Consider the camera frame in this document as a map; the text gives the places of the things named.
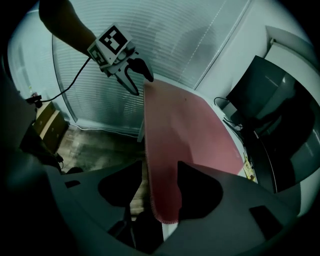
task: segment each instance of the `pink cloth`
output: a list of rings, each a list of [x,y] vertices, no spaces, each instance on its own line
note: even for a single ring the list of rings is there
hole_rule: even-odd
[[[207,102],[166,82],[144,85],[144,130],[151,206],[162,223],[178,222],[178,161],[236,175],[243,167],[233,139]]]

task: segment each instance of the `window blind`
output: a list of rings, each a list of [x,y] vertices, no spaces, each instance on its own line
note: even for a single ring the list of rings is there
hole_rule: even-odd
[[[149,57],[153,72],[195,88],[230,38],[250,0],[71,0],[81,21],[99,36],[117,22]],[[53,38],[61,90],[86,56]],[[140,96],[132,96],[114,77],[90,61],[66,93],[78,119],[137,133],[144,113],[142,75],[133,73]]]

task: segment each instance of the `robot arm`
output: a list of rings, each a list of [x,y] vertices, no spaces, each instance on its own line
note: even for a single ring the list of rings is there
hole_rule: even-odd
[[[144,75],[153,82],[154,74],[148,58],[136,50],[131,35],[112,24],[88,48],[92,59],[98,63],[108,77],[115,75],[117,81],[131,94],[138,96],[139,91],[128,74],[128,69]]]

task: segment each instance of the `human arm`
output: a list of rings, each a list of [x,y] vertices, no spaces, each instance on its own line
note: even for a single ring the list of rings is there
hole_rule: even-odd
[[[69,0],[40,0],[39,16],[53,35],[90,57],[87,49],[96,36],[81,22]]]

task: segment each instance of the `wooden floor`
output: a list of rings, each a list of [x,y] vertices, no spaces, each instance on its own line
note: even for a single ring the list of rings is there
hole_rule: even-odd
[[[80,167],[91,172],[114,165],[142,160],[142,182],[131,204],[131,215],[150,208],[150,193],[144,142],[101,130],[80,130],[70,126],[57,151],[64,159],[62,171]]]

